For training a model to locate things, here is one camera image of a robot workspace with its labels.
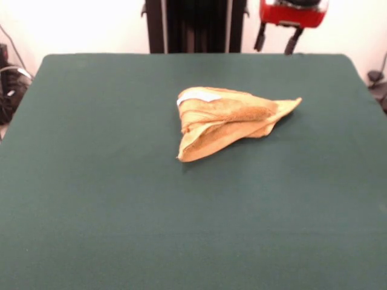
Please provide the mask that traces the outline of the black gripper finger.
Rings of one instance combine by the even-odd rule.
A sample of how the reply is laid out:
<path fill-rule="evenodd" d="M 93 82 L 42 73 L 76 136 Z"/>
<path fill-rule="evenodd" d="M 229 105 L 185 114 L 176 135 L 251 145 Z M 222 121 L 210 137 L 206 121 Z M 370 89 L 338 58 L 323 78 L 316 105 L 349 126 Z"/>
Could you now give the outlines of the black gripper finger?
<path fill-rule="evenodd" d="M 284 54 L 289 56 L 292 55 L 294 52 L 294 49 L 298 43 L 298 40 L 302 33 L 304 32 L 304 29 L 302 27 L 297 27 L 295 29 L 294 35 L 288 40 L 287 46 L 285 47 Z"/>
<path fill-rule="evenodd" d="M 264 42 L 265 42 L 265 28 L 266 28 L 266 24 L 267 24 L 266 22 L 261 22 L 260 23 L 258 35 L 257 35 L 256 42 L 255 42 L 255 45 L 254 45 L 254 49 L 257 52 L 262 51 L 262 48 L 263 48 L 263 45 L 264 45 Z"/>

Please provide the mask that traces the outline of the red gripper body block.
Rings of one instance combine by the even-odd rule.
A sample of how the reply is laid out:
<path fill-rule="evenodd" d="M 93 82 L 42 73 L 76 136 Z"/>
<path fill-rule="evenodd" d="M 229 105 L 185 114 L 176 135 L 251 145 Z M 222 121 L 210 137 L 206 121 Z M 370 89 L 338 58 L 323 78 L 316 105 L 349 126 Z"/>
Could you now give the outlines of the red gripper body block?
<path fill-rule="evenodd" d="M 328 1 L 260 1 L 261 22 L 284 27 L 317 28 L 328 10 Z"/>

